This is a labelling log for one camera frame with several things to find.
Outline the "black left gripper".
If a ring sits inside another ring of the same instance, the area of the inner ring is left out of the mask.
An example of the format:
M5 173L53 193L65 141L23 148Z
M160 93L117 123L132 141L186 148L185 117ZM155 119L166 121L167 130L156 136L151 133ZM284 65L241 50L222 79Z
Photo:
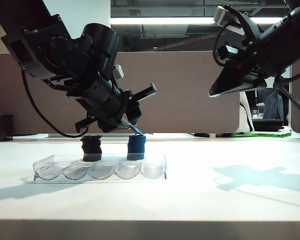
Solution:
M123 91L100 74L75 80L78 81L78 87L74 90L75 100L88 114L85 119L75 123L78 132L94 123L104 133L131 129L142 116L139 102L157 93L153 83L138 93Z

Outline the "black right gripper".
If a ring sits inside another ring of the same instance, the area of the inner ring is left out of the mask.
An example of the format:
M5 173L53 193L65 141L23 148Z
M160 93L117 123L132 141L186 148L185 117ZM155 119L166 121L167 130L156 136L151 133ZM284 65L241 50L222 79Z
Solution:
M210 97L267 87L264 72L246 50L225 44L218 48L218 58L224 60L224 68L208 91Z

